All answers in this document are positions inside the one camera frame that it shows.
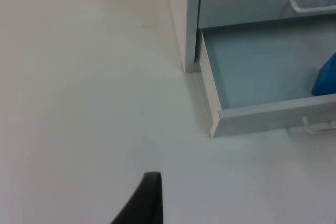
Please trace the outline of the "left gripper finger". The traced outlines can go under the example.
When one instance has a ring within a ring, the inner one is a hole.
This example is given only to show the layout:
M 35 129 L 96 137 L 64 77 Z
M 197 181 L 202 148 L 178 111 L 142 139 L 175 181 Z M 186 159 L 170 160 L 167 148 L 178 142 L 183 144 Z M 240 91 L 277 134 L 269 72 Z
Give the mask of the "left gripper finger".
M 112 223 L 163 223 L 162 176 L 146 172 L 131 198 Z

